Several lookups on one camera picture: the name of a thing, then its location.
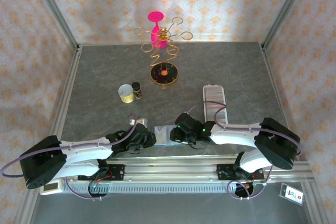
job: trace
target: white plastic casing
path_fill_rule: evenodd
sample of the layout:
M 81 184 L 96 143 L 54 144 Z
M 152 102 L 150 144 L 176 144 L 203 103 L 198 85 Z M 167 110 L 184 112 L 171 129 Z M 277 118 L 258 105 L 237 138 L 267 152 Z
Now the white plastic casing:
M 231 128 L 261 128 L 259 123 L 255 124 L 226 124 L 226 127 Z M 225 130 L 220 128 L 218 125 L 214 125 L 211 129 L 210 138 L 216 144 L 239 144 L 246 145 L 256 148 L 254 144 L 254 137 L 259 134 L 259 131 L 235 131 L 235 130 Z
M 57 188 L 46 190 L 45 186 L 51 185 L 51 184 L 57 184 Z M 64 191 L 65 188 L 65 182 L 62 178 L 53 179 L 49 183 L 45 184 L 44 186 L 40 187 L 40 194 L 41 195 L 49 195 L 49 194 L 56 194 L 61 193 Z
M 100 145 L 110 143 L 106 137 L 82 142 L 61 141 L 60 146 L 75 146 L 76 144 L 86 143 L 94 143 L 95 145 L 62 150 L 63 154 L 67 155 L 66 163 L 54 176 L 54 179 L 75 175 L 91 176 L 99 169 L 97 159 L 106 159 L 113 153 L 110 146 Z
M 245 152 L 240 160 L 241 169 L 247 171 L 248 173 L 253 173 L 257 169 L 261 169 L 271 165 L 272 164 L 268 162 L 265 156 L 258 149 L 250 152 Z

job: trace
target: cable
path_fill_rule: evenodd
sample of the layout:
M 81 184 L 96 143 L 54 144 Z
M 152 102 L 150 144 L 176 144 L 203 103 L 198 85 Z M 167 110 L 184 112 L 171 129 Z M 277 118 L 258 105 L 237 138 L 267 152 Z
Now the cable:
M 221 103 L 221 102 L 215 102 L 215 101 L 204 101 L 204 102 L 200 102 L 200 103 L 198 103 L 198 104 L 196 104 L 196 105 L 194 105 L 194 106 L 192 106 L 192 108 L 191 109 L 189 109 L 186 113 L 187 114 L 189 114 L 194 108 L 196 108 L 197 106 L 199 106 L 199 105 L 202 105 L 202 104 L 204 104 L 204 103 L 216 103 L 216 104 L 219 104 L 219 105 L 222 105 L 223 106 L 223 108 L 221 109 L 221 110 L 223 110 L 223 109 L 225 109 L 226 108 L 226 105 L 225 104 L 223 104 L 223 103 Z
M 294 144 L 298 148 L 299 152 L 296 154 L 297 156 L 300 156 L 302 154 L 301 147 L 300 147 L 299 143 L 296 142 L 294 139 L 292 139 L 290 136 L 287 136 L 283 133 L 280 133 L 280 132 L 277 132 L 277 131 L 272 131 L 272 130 L 269 130 L 269 129 L 263 129 L 263 128 L 246 128 L 246 127 L 237 128 L 237 127 L 225 127 L 225 126 L 221 125 L 217 120 L 217 114 L 220 111 L 222 111 L 223 109 L 227 108 L 227 106 L 225 104 L 221 103 L 221 102 L 203 101 L 202 103 L 198 103 L 198 104 L 194 105 L 191 109 L 189 109 L 187 111 L 187 114 L 189 114 L 196 106 L 204 104 L 204 103 L 215 103 L 215 104 L 219 104 L 219 105 L 223 106 L 222 108 L 217 110 L 215 115 L 214 115 L 214 121 L 215 121 L 216 125 L 218 125 L 218 127 L 220 127 L 221 129 L 230 130 L 230 131 L 263 131 L 263 132 L 267 132 L 267 133 L 270 133 L 270 134 L 273 134 L 273 135 L 278 135 L 278 136 L 281 136 L 281 137 L 287 139 L 288 141 L 290 141 L 292 144 Z
M 125 133 L 125 132 L 126 131 L 121 130 L 121 131 L 114 132 L 114 134 L 117 135 L 118 137 L 120 137 L 120 134 Z
M 216 125 L 218 125 L 218 127 L 224 129 L 224 130 L 230 130 L 230 131 L 263 131 L 263 132 L 267 132 L 267 133 L 270 133 L 270 134 L 273 134 L 273 135 L 278 135 L 278 136 L 281 136 L 285 139 L 287 139 L 288 141 L 290 141 L 292 144 L 294 144 L 299 152 L 296 154 L 297 156 L 300 156 L 302 154 L 301 152 L 301 147 L 299 145 L 298 142 L 296 142 L 294 139 L 292 139 L 290 136 L 287 136 L 283 133 L 280 133 L 280 132 L 277 132 L 277 131 L 272 131 L 272 130 L 269 130 L 269 129 L 263 129 L 263 128 L 246 128 L 246 127 L 240 127 L 240 128 L 237 128 L 237 127 L 224 127 L 223 125 L 221 125 L 218 121 L 217 121 L 217 114 L 222 111 L 223 109 L 225 109 L 226 106 L 220 108 L 219 110 L 216 111 L 215 113 L 215 116 L 214 116 L 214 121 L 216 123 Z
M 80 195 L 80 194 L 76 193 L 76 192 L 69 186 L 68 178 L 65 177 L 64 180 L 65 180 L 65 184 L 67 185 L 67 187 L 69 188 L 69 190 L 70 190 L 74 195 L 76 195 L 77 197 L 82 198 L 82 199 L 90 199 L 90 200 L 94 200 L 94 199 L 95 199 L 95 198 L 93 198 L 93 197 L 86 197 L 86 196 L 83 196 L 83 195 Z
M 203 149 L 206 149 L 206 148 L 208 147 L 208 145 L 209 145 L 209 143 L 207 143 L 207 145 L 206 145 L 205 147 L 203 147 L 203 148 L 195 148 L 195 147 L 193 147 L 192 144 L 190 144 L 189 146 L 190 146 L 192 149 L 194 149 L 194 150 L 203 150 Z
M 267 177 L 266 177 L 266 182 L 267 182 L 268 179 L 269 179 L 269 176 L 270 176 L 270 174 L 271 174 L 272 169 L 273 169 L 273 166 L 271 166 L 271 168 L 270 168 L 270 170 L 269 170 L 269 172 L 268 172 L 268 175 L 267 175 Z M 244 189 L 245 189 L 245 191 L 246 191 L 246 193 L 247 193 L 247 195 L 248 195 L 247 198 L 243 198 L 243 197 L 235 197 L 235 196 L 233 196 L 233 195 L 229 192 L 229 186 L 230 186 L 230 184 L 233 183 L 233 182 L 236 182 L 236 183 L 238 183 L 238 184 L 240 184 L 241 186 L 244 187 Z M 239 200 L 242 200 L 242 199 L 247 199 L 247 200 L 249 200 L 249 199 L 253 199 L 253 198 L 259 196 L 259 195 L 264 191 L 265 187 L 266 187 L 266 186 L 264 186 L 264 187 L 261 189 L 261 191 L 258 192 L 256 195 L 251 196 L 250 193 L 249 193 L 249 191 L 247 190 L 246 186 L 245 186 L 243 183 L 241 183 L 241 182 L 239 182 L 239 181 L 237 181 L 237 180 L 231 180 L 231 181 L 227 184 L 227 186 L 226 186 L 226 190 L 227 190 L 227 193 L 231 196 L 231 198 L 239 199 Z
M 128 154 L 132 154 L 132 155 L 139 155 L 140 154 L 140 150 L 139 152 L 127 152 Z
M 130 114 L 129 118 L 133 116 L 134 117 L 134 120 L 136 122 L 137 120 L 137 117 L 135 114 Z M 0 169 L 0 174 L 6 178 L 20 178 L 20 177 L 23 177 L 24 175 L 23 174 L 18 174 L 18 175 L 10 175 L 10 174 L 5 174 L 5 171 L 10 167 L 12 166 L 13 164 L 15 164 L 16 162 L 19 162 L 25 158 L 28 158 L 28 157 L 31 157 L 31 156 L 34 156 L 34 155 L 37 155 L 37 154 L 40 154 L 40 153 L 44 153 L 44 152 L 52 152 L 52 151 L 58 151 L 58 150 L 66 150 L 66 149 L 76 149 L 76 148 L 80 148 L 80 147 L 88 147 L 88 146 L 97 146 L 97 145 L 100 145 L 100 146 L 105 146 L 105 147 L 109 147 L 109 146 L 112 146 L 112 145 L 116 145 L 116 144 L 119 144 L 121 143 L 122 141 L 126 140 L 134 131 L 136 127 L 136 123 L 134 124 L 134 126 L 132 127 L 131 131 L 125 136 L 123 137 L 122 139 L 120 140 L 117 140 L 113 143 L 108 143 L 108 144 L 100 144 L 100 143 L 86 143 L 86 144 L 77 144 L 77 145 L 69 145 L 69 146 L 59 146 L 59 147 L 51 147 L 51 148 L 46 148 L 46 149 L 41 149 L 41 150 L 38 150 L 38 151 L 33 151 L 33 152 L 30 152 L 30 153 L 27 153 L 25 155 L 22 155 L 16 159 L 14 159 L 13 161 L 9 162 L 7 165 L 5 165 L 4 167 L 2 167 Z
M 246 189 L 248 189 L 248 188 L 250 188 L 251 187 L 251 185 L 250 184 L 248 184 L 248 185 L 246 185 L 245 186 L 246 187 Z M 244 187 L 242 187 L 241 189 L 239 189 L 239 190 L 236 190 L 235 192 L 238 192 L 238 191 L 243 191 L 244 190 Z
M 95 187 L 96 187 L 96 184 L 97 184 L 98 182 L 104 180 L 105 178 L 112 177 L 112 175 L 113 175 L 113 174 L 112 174 L 112 171 L 109 170 L 108 173 L 105 174 L 105 176 L 104 176 L 103 178 L 98 178 L 98 179 L 97 179 L 97 176 L 98 176 L 98 175 L 96 175 L 96 177 L 89 183 L 89 185 L 88 185 L 88 193 L 89 193 L 89 195 L 91 196 L 92 199 L 97 199 L 97 198 L 99 198 L 100 200 L 102 200 L 107 194 L 98 194 L 99 196 L 94 196 L 95 194 L 93 194 L 93 193 L 91 192 L 91 190 L 90 190 L 90 188 L 91 188 L 91 184 L 94 183 L 94 184 L 95 184 L 95 185 L 94 185 L 94 188 L 95 188 Z

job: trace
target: label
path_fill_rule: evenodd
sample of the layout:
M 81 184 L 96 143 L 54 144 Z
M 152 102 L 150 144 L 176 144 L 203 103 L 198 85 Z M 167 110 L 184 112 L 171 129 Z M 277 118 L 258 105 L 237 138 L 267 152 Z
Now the label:
M 134 94 L 130 94 L 128 97 L 122 97 L 120 96 L 121 98 L 121 101 L 123 101 L 124 103 L 130 103 L 130 102 L 133 102 L 134 100 Z
M 135 98 L 140 99 L 142 97 L 141 90 L 133 91 Z
M 299 190 L 296 190 L 292 187 L 287 186 L 285 197 L 287 199 L 290 199 L 290 200 L 302 205 L 303 193 L 300 192 Z

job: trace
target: small white object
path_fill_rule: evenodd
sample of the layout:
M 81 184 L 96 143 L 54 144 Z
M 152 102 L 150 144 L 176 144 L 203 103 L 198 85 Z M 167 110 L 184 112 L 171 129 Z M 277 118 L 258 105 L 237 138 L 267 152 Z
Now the small white object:
M 280 197 L 292 201 L 293 203 L 300 206 L 303 205 L 303 192 L 289 185 L 286 185 L 285 183 L 281 184 Z
M 137 121 L 137 124 L 138 123 L 141 123 L 142 125 L 144 125 L 145 127 L 147 127 L 147 125 L 148 125 L 148 120 L 146 119 L 146 118 L 140 118 L 140 119 L 138 119 Z M 134 125 L 134 123 L 135 123 L 135 120 L 134 119 L 131 119 L 130 120 L 130 125 Z
M 167 144 L 167 127 L 166 126 L 154 127 L 154 134 L 156 137 L 156 145 L 166 145 Z
M 124 84 L 118 89 L 118 94 L 121 98 L 121 101 L 124 103 L 130 103 L 134 100 L 133 88 L 129 84 Z
M 49 183 L 40 187 L 41 195 L 57 194 L 64 191 L 65 182 L 62 178 L 53 179 Z

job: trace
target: yellow cup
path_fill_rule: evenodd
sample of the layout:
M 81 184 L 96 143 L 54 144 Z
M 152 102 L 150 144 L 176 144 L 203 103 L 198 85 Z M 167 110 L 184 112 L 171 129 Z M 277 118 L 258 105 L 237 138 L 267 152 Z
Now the yellow cup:
M 124 84 L 120 86 L 118 94 L 120 95 L 121 101 L 125 103 L 130 103 L 134 100 L 134 93 L 131 85 Z

